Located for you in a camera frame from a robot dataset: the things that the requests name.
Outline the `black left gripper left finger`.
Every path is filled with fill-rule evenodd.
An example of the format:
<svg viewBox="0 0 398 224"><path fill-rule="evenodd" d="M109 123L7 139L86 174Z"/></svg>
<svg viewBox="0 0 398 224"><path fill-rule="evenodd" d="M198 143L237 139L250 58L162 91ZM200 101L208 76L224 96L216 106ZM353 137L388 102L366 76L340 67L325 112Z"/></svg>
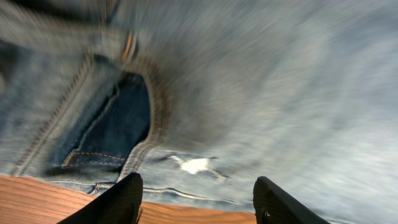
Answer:
<svg viewBox="0 0 398 224"><path fill-rule="evenodd" d="M142 177L133 172L59 224L136 224L142 196Z"/></svg>

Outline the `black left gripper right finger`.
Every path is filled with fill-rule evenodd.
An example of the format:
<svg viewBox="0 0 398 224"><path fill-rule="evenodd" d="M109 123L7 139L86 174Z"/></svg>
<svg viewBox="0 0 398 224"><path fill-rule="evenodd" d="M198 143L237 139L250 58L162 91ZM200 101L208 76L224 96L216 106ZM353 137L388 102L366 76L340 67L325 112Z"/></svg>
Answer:
<svg viewBox="0 0 398 224"><path fill-rule="evenodd" d="M254 184L253 205L257 224L328 224L264 176Z"/></svg>

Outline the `light blue denim jeans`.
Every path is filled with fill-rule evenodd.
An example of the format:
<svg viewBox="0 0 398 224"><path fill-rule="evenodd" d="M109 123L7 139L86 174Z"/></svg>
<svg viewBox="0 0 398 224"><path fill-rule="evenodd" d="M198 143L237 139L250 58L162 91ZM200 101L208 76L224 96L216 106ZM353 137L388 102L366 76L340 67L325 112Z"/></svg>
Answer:
<svg viewBox="0 0 398 224"><path fill-rule="evenodd" d="M397 2L2 1L1 174L397 222Z"/></svg>

